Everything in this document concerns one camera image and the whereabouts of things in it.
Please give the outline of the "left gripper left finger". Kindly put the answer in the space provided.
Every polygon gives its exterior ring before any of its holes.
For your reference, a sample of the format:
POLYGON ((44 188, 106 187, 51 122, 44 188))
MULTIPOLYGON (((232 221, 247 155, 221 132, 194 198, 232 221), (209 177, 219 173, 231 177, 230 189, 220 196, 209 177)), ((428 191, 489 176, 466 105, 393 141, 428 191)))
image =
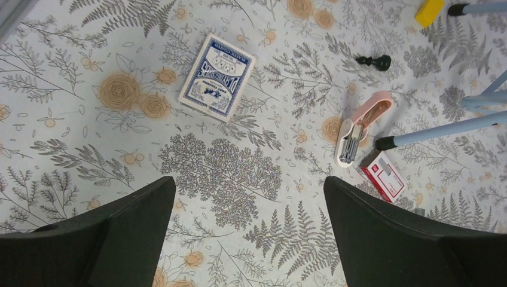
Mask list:
POLYGON ((3 234, 1 285, 151 286, 175 194, 164 176, 73 218, 3 234))

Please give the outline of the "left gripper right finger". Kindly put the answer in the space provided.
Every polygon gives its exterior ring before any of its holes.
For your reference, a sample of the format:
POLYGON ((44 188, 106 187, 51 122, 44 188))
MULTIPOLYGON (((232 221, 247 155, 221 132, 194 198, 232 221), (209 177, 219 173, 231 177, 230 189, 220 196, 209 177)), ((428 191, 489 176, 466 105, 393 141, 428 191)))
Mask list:
POLYGON ((323 193, 349 286, 505 286, 506 235, 434 221, 329 176, 323 193))

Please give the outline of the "pink stapler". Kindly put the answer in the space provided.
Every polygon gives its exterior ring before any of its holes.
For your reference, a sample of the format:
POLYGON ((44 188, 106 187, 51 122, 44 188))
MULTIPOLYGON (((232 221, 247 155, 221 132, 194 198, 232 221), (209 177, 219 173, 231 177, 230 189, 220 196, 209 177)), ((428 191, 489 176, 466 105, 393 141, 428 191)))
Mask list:
POLYGON ((340 127, 335 146, 334 161, 340 167, 349 167, 356 158, 359 143, 368 136, 369 126, 393 105, 389 91, 378 91, 352 114, 340 127))

